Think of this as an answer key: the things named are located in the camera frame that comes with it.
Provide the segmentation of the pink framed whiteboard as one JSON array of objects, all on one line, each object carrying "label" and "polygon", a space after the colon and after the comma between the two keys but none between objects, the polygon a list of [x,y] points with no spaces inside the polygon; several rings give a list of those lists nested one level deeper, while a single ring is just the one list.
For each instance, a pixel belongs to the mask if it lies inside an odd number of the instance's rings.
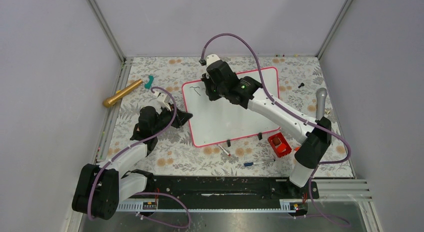
[{"label": "pink framed whiteboard", "polygon": [[184,83],[182,95],[186,111],[193,114],[188,123],[195,147],[279,130],[262,115],[233,105],[225,98],[210,101],[200,80]]}]

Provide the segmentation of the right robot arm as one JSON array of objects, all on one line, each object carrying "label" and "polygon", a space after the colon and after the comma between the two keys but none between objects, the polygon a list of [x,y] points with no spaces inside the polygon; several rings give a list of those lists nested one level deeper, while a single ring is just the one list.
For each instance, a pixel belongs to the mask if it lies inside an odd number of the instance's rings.
[{"label": "right robot arm", "polygon": [[291,197],[301,197],[312,172],[331,145],[332,137],[328,132],[332,123],[324,117],[317,120],[307,116],[267,94],[264,85],[252,77],[239,78],[227,62],[215,55],[201,59],[200,64],[206,67],[201,81],[210,101],[225,98],[231,104],[256,112],[286,129],[301,144],[294,155],[297,163],[286,185]]}]

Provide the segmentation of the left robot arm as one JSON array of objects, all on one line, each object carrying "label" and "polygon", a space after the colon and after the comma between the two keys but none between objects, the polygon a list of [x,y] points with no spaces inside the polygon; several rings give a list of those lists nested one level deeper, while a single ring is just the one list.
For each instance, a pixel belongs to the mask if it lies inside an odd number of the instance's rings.
[{"label": "left robot arm", "polygon": [[130,145],[99,164],[86,164],[80,172],[71,207],[73,211],[92,217],[110,219],[118,204],[136,193],[150,197],[157,190],[154,175],[132,166],[146,158],[158,143],[158,135],[166,128],[181,128],[193,115],[175,108],[152,106],[140,109]]}]

